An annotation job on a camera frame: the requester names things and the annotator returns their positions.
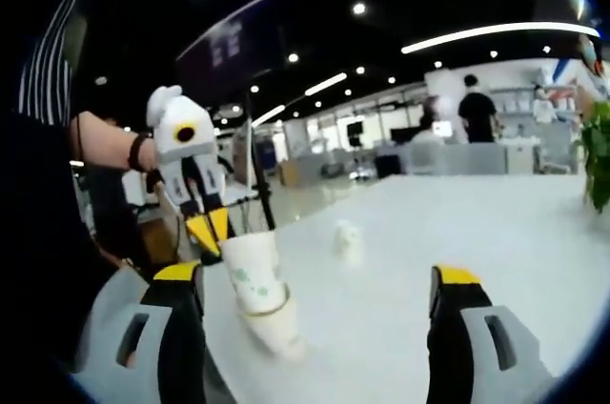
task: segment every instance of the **wrist strap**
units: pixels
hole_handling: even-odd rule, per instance
[[[132,142],[132,147],[130,148],[130,157],[127,160],[130,168],[134,171],[144,172],[144,168],[140,165],[140,147],[142,147],[142,143],[148,138],[148,135],[145,132],[142,132],[135,137]]]

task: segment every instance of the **ceiling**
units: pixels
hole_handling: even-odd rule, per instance
[[[91,16],[88,68],[93,110],[112,114],[125,126],[144,127],[146,100],[154,88],[175,82],[174,60],[214,22],[251,0],[88,0]],[[227,102],[240,101],[253,83],[253,116],[280,104],[290,106],[278,117],[298,111],[306,116],[376,91],[421,81],[441,61],[456,68],[496,60],[575,56],[576,35],[567,32],[512,32],[452,42],[404,55],[400,48],[431,37],[501,23],[557,21],[590,26],[596,15],[586,9],[577,19],[574,0],[274,0],[277,29],[285,56],[299,60],[269,71],[247,85],[235,85]],[[361,2],[366,12],[354,15]],[[550,53],[542,51],[551,47]],[[357,75],[356,67],[366,73]],[[305,90],[333,75],[347,80],[311,97]],[[352,96],[344,91],[349,89]],[[194,98],[205,105],[205,97]],[[315,102],[322,103],[321,108]],[[243,118],[217,122],[219,128],[240,125]]]

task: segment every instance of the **table surface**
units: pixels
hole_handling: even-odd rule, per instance
[[[204,326],[240,404],[423,403],[431,267],[467,267],[540,341],[553,375],[578,358],[610,293],[610,232],[593,228],[584,180],[394,176],[277,231],[282,272],[312,353],[270,357],[236,315],[222,266],[205,273]],[[364,264],[332,252],[336,222],[358,225]]]

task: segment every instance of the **fluorescent light strip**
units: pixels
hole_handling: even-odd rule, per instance
[[[347,78],[347,73],[345,73],[345,72],[338,73],[334,77],[331,77],[328,80],[324,80],[322,83],[318,83],[314,87],[309,88],[308,90],[305,91],[305,95],[306,96],[313,96],[317,92],[321,92],[322,90],[326,90],[327,88],[331,87],[332,85],[335,85],[335,84],[337,84],[339,82],[342,82],[346,78]]]
[[[552,22],[526,22],[526,23],[507,23],[505,25],[494,25],[485,26],[483,28],[476,28],[474,30],[461,30],[460,32],[454,32],[453,34],[441,35],[440,37],[434,37],[432,39],[424,40],[423,42],[417,42],[413,45],[403,47],[400,51],[402,54],[413,53],[414,51],[420,51],[429,49],[436,45],[446,44],[448,42],[455,42],[456,40],[468,39],[470,37],[477,37],[486,34],[496,34],[498,32],[511,32],[514,30],[565,30],[568,32],[579,32],[582,34],[592,35],[594,37],[600,37],[600,33],[593,28],[588,28],[581,25],[573,25],[571,23],[552,23]]]
[[[271,109],[270,111],[263,113],[258,118],[256,118],[255,121],[252,122],[252,127],[256,128],[258,125],[262,125],[267,120],[271,120],[274,116],[282,113],[285,110],[286,106],[281,105],[277,106],[275,109]]]

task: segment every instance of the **stacked paper cups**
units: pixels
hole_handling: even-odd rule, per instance
[[[295,300],[279,274],[275,232],[233,237],[220,248],[250,330],[277,356],[302,358],[305,342],[298,332]]]

